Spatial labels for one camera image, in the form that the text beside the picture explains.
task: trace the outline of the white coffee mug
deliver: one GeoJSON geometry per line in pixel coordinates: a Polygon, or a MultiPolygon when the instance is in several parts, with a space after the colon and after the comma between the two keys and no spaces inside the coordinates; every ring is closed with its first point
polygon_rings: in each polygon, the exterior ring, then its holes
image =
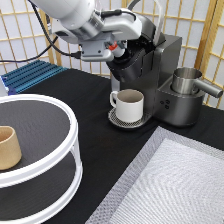
{"type": "Polygon", "coordinates": [[[136,122],[143,116],[144,96],[137,90],[113,91],[110,94],[110,103],[116,108],[117,118],[123,122],[136,122]],[[116,104],[113,101],[113,95],[116,95],[116,104]]]}

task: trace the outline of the black cable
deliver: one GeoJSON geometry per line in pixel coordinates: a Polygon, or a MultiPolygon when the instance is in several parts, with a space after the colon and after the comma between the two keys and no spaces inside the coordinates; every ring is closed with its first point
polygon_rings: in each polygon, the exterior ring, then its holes
{"type": "MultiPolygon", "coordinates": [[[[58,37],[55,37],[54,40],[53,40],[53,43],[55,43],[57,41],[58,37]]],[[[40,54],[38,54],[37,56],[33,57],[33,58],[29,58],[29,59],[25,59],[25,60],[22,60],[22,61],[13,61],[13,60],[3,60],[3,61],[0,61],[0,62],[15,62],[15,63],[22,63],[22,62],[28,62],[28,61],[31,61],[31,60],[35,60],[39,57],[41,57],[45,52],[47,52],[52,46],[49,45],[43,52],[41,52],[40,54]]]]}
{"type": "Polygon", "coordinates": [[[134,17],[134,21],[137,18],[134,13],[128,12],[128,11],[122,11],[121,9],[116,9],[114,11],[103,11],[103,12],[101,12],[100,16],[104,19],[104,18],[111,17],[111,16],[120,16],[122,13],[132,15],[134,17]]]}
{"type": "Polygon", "coordinates": [[[62,54],[62,55],[69,56],[69,57],[74,57],[74,58],[76,58],[76,59],[80,59],[80,58],[81,58],[81,52],[80,52],[80,51],[77,51],[76,53],[68,54],[68,53],[65,53],[65,52],[61,51],[60,49],[58,49],[58,48],[52,43],[50,37],[48,36],[47,31],[45,30],[44,24],[42,23],[42,20],[41,20],[41,18],[40,18],[40,16],[39,16],[39,13],[37,12],[36,6],[35,6],[33,3],[32,3],[32,7],[33,7],[33,10],[34,10],[34,12],[35,12],[35,14],[36,14],[36,16],[37,16],[37,19],[38,19],[38,21],[39,21],[39,23],[40,23],[40,25],[41,25],[41,28],[42,28],[42,30],[44,31],[44,34],[45,34],[47,40],[49,41],[50,45],[51,45],[56,51],[58,51],[58,52],[59,52],[60,54],[62,54]]]}

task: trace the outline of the gray mesh mat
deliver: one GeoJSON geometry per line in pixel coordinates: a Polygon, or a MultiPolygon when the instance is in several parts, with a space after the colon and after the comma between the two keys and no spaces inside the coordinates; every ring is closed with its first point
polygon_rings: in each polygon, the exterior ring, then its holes
{"type": "Polygon", "coordinates": [[[87,224],[109,223],[110,218],[165,138],[224,160],[222,151],[159,127],[86,222],[87,224]]]}
{"type": "Polygon", "coordinates": [[[23,155],[15,167],[1,174],[28,166],[54,151],[67,137],[70,121],[53,104],[21,100],[0,104],[0,126],[16,130],[23,155]]]}
{"type": "Polygon", "coordinates": [[[223,170],[223,160],[165,139],[110,224],[221,224],[223,170]]]}
{"type": "Polygon", "coordinates": [[[0,222],[36,214],[56,202],[75,176],[75,161],[69,153],[47,172],[24,183],[0,189],[0,222]]]}

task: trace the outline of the white rack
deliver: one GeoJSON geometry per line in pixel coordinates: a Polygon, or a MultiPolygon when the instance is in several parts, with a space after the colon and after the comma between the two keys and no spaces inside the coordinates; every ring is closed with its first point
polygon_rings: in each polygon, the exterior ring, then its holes
{"type": "Polygon", "coordinates": [[[70,130],[65,138],[65,140],[57,147],[52,153],[44,157],[43,159],[25,166],[21,169],[5,172],[0,174],[0,191],[1,188],[10,187],[13,185],[17,185],[26,181],[29,181],[46,171],[53,168],[60,161],[62,161],[65,156],[71,152],[74,160],[75,160],[75,176],[67,191],[51,206],[46,209],[33,214],[29,217],[17,219],[17,220],[9,220],[9,221],[0,221],[0,224],[34,224],[34,223],[42,223],[49,218],[56,215],[59,211],[61,211],[73,198],[75,195],[82,178],[82,163],[80,159],[80,151],[79,151],[79,142],[78,142],[78,123],[73,111],[63,102],[41,95],[18,95],[18,96],[10,96],[10,97],[1,97],[0,98],[0,106],[3,103],[13,102],[13,101],[42,101],[49,104],[53,104],[59,108],[61,108],[68,116],[70,121],[70,130]]]}

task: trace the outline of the mug handle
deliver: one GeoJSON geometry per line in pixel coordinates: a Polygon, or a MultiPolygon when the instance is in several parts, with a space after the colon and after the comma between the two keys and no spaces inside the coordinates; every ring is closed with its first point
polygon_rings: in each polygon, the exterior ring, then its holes
{"type": "Polygon", "coordinates": [[[112,107],[116,108],[116,104],[114,103],[114,98],[113,98],[113,94],[118,94],[118,91],[113,91],[111,94],[110,94],[110,104],[112,105],[112,107]]]}

